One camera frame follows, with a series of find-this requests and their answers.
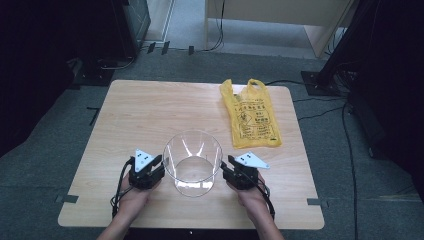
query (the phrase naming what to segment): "wooden table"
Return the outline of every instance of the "wooden table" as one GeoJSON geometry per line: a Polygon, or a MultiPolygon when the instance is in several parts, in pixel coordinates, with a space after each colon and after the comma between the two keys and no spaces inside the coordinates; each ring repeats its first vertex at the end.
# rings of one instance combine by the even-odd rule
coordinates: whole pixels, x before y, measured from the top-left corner
{"type": "MultiPolygon", "coordinates": [[[[234,85],[238,93],[244,86],[234,85]]],[[[189,129],[212,134],[227,155],[247,151],[270,165],[261,170],[271,189],[275,222],[280,229],[321,229],[324,219],[306,156],[290,92],[268,87],[283,137],[278,148],[232,147],[230,120],[219,84],[116,80],[109,89],[81,163],[69,190],[76,203],[63,204],[61,226],[105,227],[111,221],[110,198],[122,167],[136,148],[163,153],[168,140],[189,129]]],[[[132,227],[187,229],[253,229],[222,170],[210,192],[197,198],[180,194],[168,175],[132,227]]]]}

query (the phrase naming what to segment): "human hand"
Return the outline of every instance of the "human hand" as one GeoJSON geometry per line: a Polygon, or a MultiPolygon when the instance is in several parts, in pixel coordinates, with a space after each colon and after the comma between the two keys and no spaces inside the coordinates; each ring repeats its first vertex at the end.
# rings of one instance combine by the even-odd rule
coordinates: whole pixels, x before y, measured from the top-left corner
{"type": "MultiPolygon", "coordinates": [[[[258,178],[260,180],[259,187],[264,191],[265,180],[260,173],[258,173],[258,178]]],[[[261,240],[284,240],[268,211],[262,193],[256,187],[249,190],[238,190],[228,182],[227,185],[237,193],[240,205],[246,208],[247,216],[255,225],[261,240]]]]}
{"type": "MultiPolygon", "coordinates": [[[[155,186],[153,186],[152,189],[146,190],[132,188],[119,200],[118,215],[120,215],[120,217],[124,216],[130,222],[134,221],[144,206],[148,203],[151,192],[157,188],[159,184],[160,181],[155,186]]],[[[125,177],[122,179],[120,191],[124,191],[129,187],[129,175],[127,173],[127,175],[125,175],[125,177]]]]}
{"type": "MultiPolygon", "coordinates": [[[[130,187],[128,173],[122,179],[120,191],[125,191],[130,187]]],[[[97,239],[123,239],[131,223],[138,217],[141,210],[149,201],[150,193],[160,184],[160,181],[152,189],[140,190],[132,188],[119,200],[119,211],[112,219],[109,226],[100,234],[97,239]]]]}
{"type": "MultiPolygon", "coordinates": [[[[258,178],[260,180],[259,186],[262,190],[264,190],[263,184],[265,184],[265,180],[260,173],[258,173],[258,178]]],[[[246,208],[249,219],[254,221],[258,214],[269,214],[266,201],[262,196],[262,193],[256,187],[249,190],[238,190],[228,182],[227,185],[237,193],[238,202],[241,206],[246,208]]]]}

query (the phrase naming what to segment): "bag handle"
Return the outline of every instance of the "bag handle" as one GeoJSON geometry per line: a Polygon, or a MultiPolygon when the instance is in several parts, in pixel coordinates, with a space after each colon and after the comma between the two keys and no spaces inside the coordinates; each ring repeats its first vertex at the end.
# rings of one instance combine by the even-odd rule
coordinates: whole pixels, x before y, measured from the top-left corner
{"type": "Polygon", "coordinates": [[[259,80],[253,79],[253,78],[249,79],[249,81],[247,82],[248,89],[252,89],[253,88],[253,89],[257,90],[254,87],[254,84],[256,84],[257,86],[259,86],[262,91],[267,92],[268,89],[266,88],[265,84],[263,82],[259,81],[259,80]]]}

